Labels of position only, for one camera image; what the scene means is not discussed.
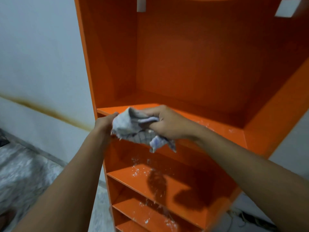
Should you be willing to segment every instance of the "orange cabinet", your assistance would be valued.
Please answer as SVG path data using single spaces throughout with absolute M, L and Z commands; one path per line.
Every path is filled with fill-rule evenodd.
M 280 1 L 75 0 L 95 117 L 166 104 L 268 158 L 309 107 L 309 12 Z M 240 189 L 201 152 L 113 141 L 115 228 L 210 230 Z

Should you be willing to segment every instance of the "wooden shelf board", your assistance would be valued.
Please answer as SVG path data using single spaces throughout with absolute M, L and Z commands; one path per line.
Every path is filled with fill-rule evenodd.
M 236 197 L 236 184 L 215 165 L 201 171 L 144 150 L 128 153 L 123 168 L 107 175 L 200 228 L 211 226 Z
M 121 232 L 148 232 L 148 230 L 131 220 L 116 226 L 116 228 Z
M 110 115 L 114 112 L 124 112 L 129 106 L 142 110 L 156 107 L 160 104 L 168 105 L 184 117 L 204 125 L 232 142 L 247 148 L 243 129 L 239 128 L 237 126 L 239 122 L 235 121 L 237 118 L 145 91 L 137 91 L 130 96 L 114 101 L 106 107 L 98 108 L 97 112 L 103 115 Z
M 119 195 L 113 207 L 152 232 L 202 231 L 127 187 Z

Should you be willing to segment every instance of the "forearm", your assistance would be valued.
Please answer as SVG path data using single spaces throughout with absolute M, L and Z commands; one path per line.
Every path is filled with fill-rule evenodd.
M 31 211 L 19 231 L 87 231 L 108 137 L 93 130 Z
M 195 126 L 195 141 L 282 231 L 309 228 L 309 183 L 289 170 Z

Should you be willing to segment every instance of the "rag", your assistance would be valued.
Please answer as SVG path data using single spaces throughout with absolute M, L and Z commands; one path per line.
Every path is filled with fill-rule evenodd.
M 158 117 L 147 116 L 140 110 L 128 107 L 113 120 L 112 134 L 115 134 L 120 140 L 125 139 L 134 143 L 147 144 L 151 147 L 150 152 L 152 153 L 165 144 L 168 144 L 176 152 L 174 140 L 169 140 L 151 129 L 141 127 L 141 124 L 157 121 L 159 121 Z

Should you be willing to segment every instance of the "checkered cloth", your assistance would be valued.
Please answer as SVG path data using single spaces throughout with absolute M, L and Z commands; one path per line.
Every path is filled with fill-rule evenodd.
M 156 134 L 153 130 L 143 129 L 140 126 L 143 123 L 156 121 L 159 121 L 158 117 L 149 117 L 133 107 L 128 107 L 113 120 L 112 134 L 115 134 L 120 140 L 125 139 L 134 143 L 150 145 L 150 152 L 152 153 L 165 144 L 168 144 L 176 152 L 174 140 L 168 140 Z

